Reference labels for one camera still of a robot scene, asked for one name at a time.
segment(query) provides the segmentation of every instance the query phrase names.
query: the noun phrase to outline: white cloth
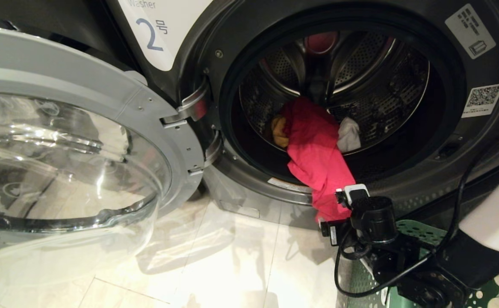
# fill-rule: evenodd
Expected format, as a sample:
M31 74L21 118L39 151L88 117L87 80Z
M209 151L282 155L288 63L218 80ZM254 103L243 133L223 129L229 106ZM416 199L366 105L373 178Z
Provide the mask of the white cloth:
M349 117L345 117L341 122L337 147L339 147L341 153L361 148L361 143L359 141L359 125Z

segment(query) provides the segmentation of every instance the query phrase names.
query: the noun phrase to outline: laundry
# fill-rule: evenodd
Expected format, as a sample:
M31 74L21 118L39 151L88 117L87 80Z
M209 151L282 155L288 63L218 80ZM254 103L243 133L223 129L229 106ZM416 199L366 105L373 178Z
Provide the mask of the laundry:
M274 143L282 148L287 148L289 144L289 138L284 133L285 117L283 115L275 116L272 119L271 127Z
M345 117L339 127L339 140L337 147L342 153L361 148L359 140L359 125L351 118Z
M335 191L355 180L337 147L339 124L322 107L308 98L297 98L284 105L283 132L288 140L290 172L312 188L316 221L342 220L350 210L337 203Z

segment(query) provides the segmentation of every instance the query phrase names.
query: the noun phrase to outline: yellow cloth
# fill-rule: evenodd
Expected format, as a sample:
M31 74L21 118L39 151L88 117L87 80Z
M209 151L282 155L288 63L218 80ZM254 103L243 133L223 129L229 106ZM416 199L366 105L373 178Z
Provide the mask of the yellow cloth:
M289 144L289 138L284 134L283 129L285 127L285 117L282 115L277 115L272 119L272 138L274 143L282 148L287 148Z

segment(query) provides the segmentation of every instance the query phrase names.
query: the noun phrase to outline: stainless steel drum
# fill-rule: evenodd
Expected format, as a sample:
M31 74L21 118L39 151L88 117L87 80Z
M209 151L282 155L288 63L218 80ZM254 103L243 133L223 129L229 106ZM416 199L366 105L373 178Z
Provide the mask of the stainless steel drum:
M360 128L361 148L392 135L417 109L425 93L430 65L418 51L377 33L340 32L331 47L316 53L300 39L271 52L243 80L239 99L248 122L270 144L271 119L284 103L308 92L318 76L323 105L340 123L351 117Z

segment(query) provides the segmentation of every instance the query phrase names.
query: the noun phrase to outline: black cable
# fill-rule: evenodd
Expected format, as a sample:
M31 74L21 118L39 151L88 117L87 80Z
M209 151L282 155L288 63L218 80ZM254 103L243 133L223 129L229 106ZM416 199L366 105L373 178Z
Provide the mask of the black cable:
M348 292L348 291L343 290L341 288L341 286L339 285L339 262L341 260L340 249L341 248L339 248L339 251L337 252L337 259L335 260L335 285L337 286L337 289L339 290L340 293L343 293L345 296L349 296L349 297L353 297L353 298L362 298L362 297L365 297L365 296L370 296L371 294L375 294L376 292L378 292L378 291L380 291L380 290L382 290L384 288L387 288L387 287L393 285L394 283L398 282L398 280L402 279L405 275L407 275L408 273L410 273L413 269L416 269L417 267L421 266L423 263L425 263L426 261L428 261L428 259L430 259L430 257L433 254L432 252L428 253L425 257L423 257L417 263L415 263L415 264L411 265L410 267L404 269L401 273L397 274L392 279L388 280L385 283L382 283L382 284L376 286L375 288L372 288L372 289L367 290L365 292L352 293L352 292Z
M417 263L411 265L410 267L404 269L397 275L395 275L392 279L388 280L385 283L381 283L380 285L376 286L375 288L372 288L370 290L367 290L365 292L360 292L360 293L352 293L345 291L341 288L339 285L339 262L341 260L341 249L343 248L342 245L339 246L339 251L337 252L337 258L335 260L335 286L339 290L340 293L344 294L345 296L353 297L353 298L362 298L365 296L370 296L371 294L374 294L384 288L390 287L391 285L394 285L396 282L398 282L400 279L402 279L405 275L410 273L413 269L416 269L417 267L421 266L423 263L428 261L433 255L435 255L438 251L442 250L445 245L449 242L449 240L456 234L456 231L458 230L458 220L460 219L460 213L461 213L461 203L462 203L462 195L464 191L464 185L466 185L466 181L468 180L468 177L470 176L470 173L474 169L474 167L483 159L483 157L490 152L491 148L495 148L496 146L499 145L499 138L495 137L491 140L491 142L487 143L484 146L484 149L479 152L476 156L474 156L474 159L468 164L466 171L464 174L462 174L462 177L460 178L460 181L458 183L457 187L457 198L455 199L455 206L453 209L453 217L451 219L451 224L449 226L449 229L447 230L447 234L445 234L445 237L439 243L436 249L431 250L429 253L427 253L421 260L419 260Z
M348 230L346 230L345 234L343 235L343 239L341 239L341 242L339 244L339 248L341 250L341 255L343 255L343 257L345 259L357 261L357 260L365 257L365 255L371 251L372 246L371 246L371 244L366 244L365 247L363 248L363 250L355 250L355 247L354 247L353 253L345 252L345 242L346 242L346 239L348 238L348 236L350 235L350 232L352 232L352 231L353 231L352 228L348 228Z

